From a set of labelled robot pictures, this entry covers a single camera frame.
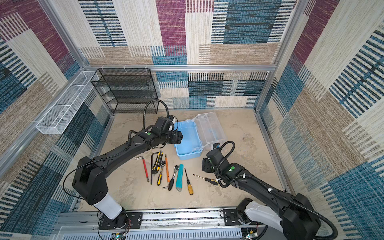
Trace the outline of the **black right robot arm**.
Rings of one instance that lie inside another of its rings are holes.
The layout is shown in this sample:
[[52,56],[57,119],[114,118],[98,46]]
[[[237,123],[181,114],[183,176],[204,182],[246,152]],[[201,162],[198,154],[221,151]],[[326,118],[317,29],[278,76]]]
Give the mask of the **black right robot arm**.
[[[232,186],[251,194],[276,213],[281,218],[278,220],[278,226],[282,227],[283,234],[288,240],[313,240],[315,238],[321,227],[321,221],[319,217],[308,211],[313,211],[314,208],[306,196],[302,194],[294,196],[282,192],[255,177],[237,163],[229,164],[228,161],[224,161],[220,166],[219,176],[224,183],[232,182]],[[281,196],[308,210],[281,199]]]

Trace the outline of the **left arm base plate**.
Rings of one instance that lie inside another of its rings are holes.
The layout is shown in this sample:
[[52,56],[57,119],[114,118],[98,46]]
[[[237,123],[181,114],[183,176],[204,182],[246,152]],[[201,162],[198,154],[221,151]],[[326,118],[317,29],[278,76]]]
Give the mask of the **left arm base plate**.
[[142,224],[143,212],[122,212],[115,219],[111,220],[102,215],[99,230],[131,230],[139,229]]

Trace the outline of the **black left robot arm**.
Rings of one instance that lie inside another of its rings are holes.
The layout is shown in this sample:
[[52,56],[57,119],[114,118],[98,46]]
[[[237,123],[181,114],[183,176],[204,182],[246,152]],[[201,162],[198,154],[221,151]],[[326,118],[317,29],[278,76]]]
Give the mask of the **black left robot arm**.
[[132,158],[158,145],[180,144],[182,139],[180,131],[141,130],[131,140],[106,154],[93,159],[82,158],[72,186],[89,205],[97,208],[108,219],[124,219],[123,207],[109,194],[106,178]]

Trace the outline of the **light blue plastic tool box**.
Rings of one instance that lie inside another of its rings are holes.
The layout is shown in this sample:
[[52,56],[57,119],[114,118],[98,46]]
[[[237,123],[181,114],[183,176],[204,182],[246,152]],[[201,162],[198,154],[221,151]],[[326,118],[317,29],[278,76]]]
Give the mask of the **light blue plastic tool box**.
[[199,114],[193,119],[177,123],[183,135],[179,145],[175,145],[181,161],[198,158],[203,151],[210,151],[213,145],[223,144],[227,137],[215,112]]

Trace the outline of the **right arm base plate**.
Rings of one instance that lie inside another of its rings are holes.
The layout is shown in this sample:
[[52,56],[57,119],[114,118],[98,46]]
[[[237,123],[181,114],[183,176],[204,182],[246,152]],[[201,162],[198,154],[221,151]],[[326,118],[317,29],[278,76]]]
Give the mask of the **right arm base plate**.
[[224,220],[225,226],[256,226],[264,225],[260,222],[251,222],[250,220],[242,220],[236,209],[222,209],[219,213]]

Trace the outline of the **black yellow small screwdriver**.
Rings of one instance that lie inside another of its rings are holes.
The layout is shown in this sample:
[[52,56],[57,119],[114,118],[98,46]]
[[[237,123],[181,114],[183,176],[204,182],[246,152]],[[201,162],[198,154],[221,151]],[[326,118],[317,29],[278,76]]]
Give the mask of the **black yellow small screwdriver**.
[[195,175],[195,174],[193,174],[193,176],[195,176],[197,178],[200,178],[200,179],[203,179],[205,182],[208,182],[208,183],[210,183],[212,185],[215,185],[215,186],[219,185],[218,181],[216,181],[215,179],[209,179],[209,178],[201,177],[201,176],[198,176],[198,175]]

